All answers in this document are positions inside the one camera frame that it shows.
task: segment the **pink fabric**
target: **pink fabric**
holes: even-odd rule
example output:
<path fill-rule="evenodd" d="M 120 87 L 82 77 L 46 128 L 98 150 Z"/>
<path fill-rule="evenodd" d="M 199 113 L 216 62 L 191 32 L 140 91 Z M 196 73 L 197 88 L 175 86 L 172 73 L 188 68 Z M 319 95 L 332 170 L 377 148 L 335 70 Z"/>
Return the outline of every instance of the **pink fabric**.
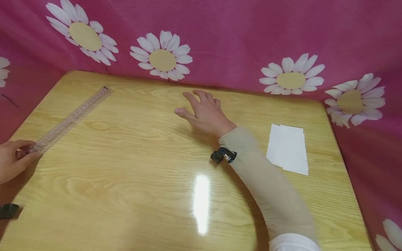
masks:
<path fill-rule="evenodd" d="M 358 126 L 349 122 L 350 129 L 334 124 L 333 128 L 371 237 L 387 238 L 385 219 L 402 226 L 400 0 L 71 2 L 116 41 L 116 61 L 110 66 L 97 63 L 49 24 L 46 16 L 54 16 L 46 4 L 61 6 L 59 0 L 3 1 L 0 57 L 11 65 L 0 93 L 18 108 L 0 96 L 0 141 L 12 135 L 69 70 L 162 80 L 130 56 L 130 47 L 141 47 L 137 39 L 147 33 L 159 38 L 162 30 L 171 31 L 180 37 L 180 45 L 191 48 L 188 55 L 193 61 L 185 64 L 190 73 L 178 82 L 249 92 L 267 87 L 259 79 L 265 78 L 261 69 L 269 63 L 282 65 L 286 57 L 296 62 L 304 53 L 317 54 L 314 66 L 325 65 L 317 75 L 324 83 L 299 97 L 331 99 L 325 91 L 368 73 L 381 78 L 377 87 L 385 86 L 386 104 L 378 108 L 382 118 Z"/>

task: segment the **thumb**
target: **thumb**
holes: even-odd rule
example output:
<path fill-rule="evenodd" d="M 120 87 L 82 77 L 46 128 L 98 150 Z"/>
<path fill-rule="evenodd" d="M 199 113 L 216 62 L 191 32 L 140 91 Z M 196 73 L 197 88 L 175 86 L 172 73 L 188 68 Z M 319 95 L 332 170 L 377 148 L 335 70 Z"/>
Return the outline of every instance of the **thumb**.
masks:
<path fill-rule="evenodd" d="M 188 121 L 195 120 L 195 116 L 193 114 L 189 113 L 186 109 L 176 108 L 174 110 L 174 113 L 176 113 L 179 117 L 182 117 Z"/>
<path fill-rule="evenodd" d="M 42 157 L 41 153 L 34 152 L 26 155 L 22 159 L 15 162 L 17 168 L 21 169 L 21 171 L 25 170 L 27 166 L 29 166 L 32 162 L 37 160 L 38 158 Z"/>

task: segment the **table surface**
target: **table surface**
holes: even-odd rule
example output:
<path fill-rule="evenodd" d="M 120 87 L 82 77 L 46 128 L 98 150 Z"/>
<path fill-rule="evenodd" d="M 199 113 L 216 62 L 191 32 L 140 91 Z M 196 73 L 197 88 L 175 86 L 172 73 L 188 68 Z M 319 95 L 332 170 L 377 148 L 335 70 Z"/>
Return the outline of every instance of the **table surface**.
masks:
<path fill-rule="evenodd" d="M 173 113 L 190 108 L 182 92 L 193 86 L 73 71 L 13 138 L 38 140 L 102 86 L 114 92 L 47 151 L 15 197 L 24 209 L 1 250 L 268 250 L 247 188 L 209 159 L 216 139 Z M 322 250 L 371 250 L 322 104 L 208 91 L 264 153 L 272 123 L 303 128 L 309 176 L 283 172 L 314 216 Z"/>

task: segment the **hand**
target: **hand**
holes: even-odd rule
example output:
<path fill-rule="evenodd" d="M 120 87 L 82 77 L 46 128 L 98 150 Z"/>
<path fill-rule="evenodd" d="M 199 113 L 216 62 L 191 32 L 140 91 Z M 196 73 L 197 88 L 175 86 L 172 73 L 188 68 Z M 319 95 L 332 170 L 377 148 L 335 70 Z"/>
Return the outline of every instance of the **hand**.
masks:
<path fill-rule="evenodd" d="M 183 96 L 190 102 L 194 115 L 183 108 L 176 108 L 174 112 L 177 115 L 189 121 L 194 127 L 205 133 L 214 134 L 218 138 L 237 127 L 222 112 L 219 99 L 201 90 L 194 90 L 193 93 L 199 96 L 200 102 L 188 92 L 183 92 Z"/>
<path fill-rule="evenodd" d="M 0 145 L 0 184 L 12 180 L 24 171 L 34 160 L 42 156 L 40 153 L 26 154 L 33 141 L 8 141 Z"/>

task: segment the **beige sleeve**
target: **beige sleeve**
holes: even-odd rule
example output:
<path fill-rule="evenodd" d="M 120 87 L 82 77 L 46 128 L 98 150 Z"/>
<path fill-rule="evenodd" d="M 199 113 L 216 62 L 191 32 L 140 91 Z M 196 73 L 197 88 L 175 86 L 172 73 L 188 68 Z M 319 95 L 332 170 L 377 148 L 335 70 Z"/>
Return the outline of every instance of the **beige sleeve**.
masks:
<path fill-rule="evenodd" d="M 314 221 L 302 198 L 281 170 L 258 149 L 253 136 L 246 129 L 237 127 L 222 136 L 219 144 L 237 152 L 230 165 L 259 206 L 270 240 L 281 234 L 294 233 L 317 243 Z"/>

